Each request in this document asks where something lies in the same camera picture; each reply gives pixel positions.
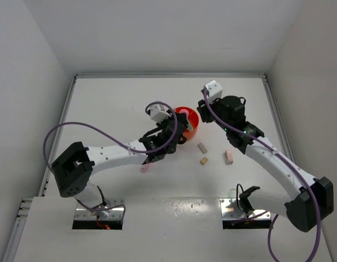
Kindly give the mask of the pink capped clear tube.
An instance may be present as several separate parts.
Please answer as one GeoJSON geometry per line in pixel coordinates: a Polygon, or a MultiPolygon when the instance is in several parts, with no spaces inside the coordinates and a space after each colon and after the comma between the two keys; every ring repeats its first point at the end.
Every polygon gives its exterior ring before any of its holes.
{"type": "Polygon", "coordinates": [[[180,114],[185,114],[186,116],[189,115],[189,112],[188,112],[188,110],[186,110],[186,109],[181,109],[181,110],[179,111],[179,113],[180,113],[180,114]]]}

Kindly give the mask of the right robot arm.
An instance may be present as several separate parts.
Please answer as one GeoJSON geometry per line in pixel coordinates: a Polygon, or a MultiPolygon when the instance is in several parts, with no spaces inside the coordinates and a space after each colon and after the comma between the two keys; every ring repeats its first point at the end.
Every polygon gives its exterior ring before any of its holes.
{"type": "Polygon", "coordinates": [[[243,97],[210,98],[205,93],[197,107],[204,123],[217,123],[229,143],[264,168],[287,193],[276,197],[252,186],[237,197],[241,210],[249,213],[265,209],[288,218],[302,232],[320,227],[334,210],[333,183],[326,177],[314,177],[279,152],[258,127],[246,120],[245,104],[243,97]]]}

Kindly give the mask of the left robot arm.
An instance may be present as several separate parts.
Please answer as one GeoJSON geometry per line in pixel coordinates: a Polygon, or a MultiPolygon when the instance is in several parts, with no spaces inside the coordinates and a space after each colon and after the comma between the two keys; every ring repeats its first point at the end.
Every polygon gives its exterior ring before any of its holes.
{"type": "Polygon", "coordinates": [[[110,210],[113,204],[90,182],[90,177],[119,166],[163,160],[175,153],[177,145],[186,142],[184,132],[189,125],[185,113],[168,114],[156,128],[124,146],[86,147],[81,142],[72,143],[51,165],[60,196],[76,199],[93,213],[110,210]]]}

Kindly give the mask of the green correction tape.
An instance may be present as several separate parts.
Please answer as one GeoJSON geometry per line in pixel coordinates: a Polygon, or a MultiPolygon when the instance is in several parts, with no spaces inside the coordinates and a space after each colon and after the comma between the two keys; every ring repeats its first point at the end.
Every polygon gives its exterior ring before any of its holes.
{"type": "Polygon", "coordinates": [[[192,132],[194,129],[194,127],[192,126],[191,122],[190,122],[190,119],[187,117],[187,130],[189,132],[192,132]]]}

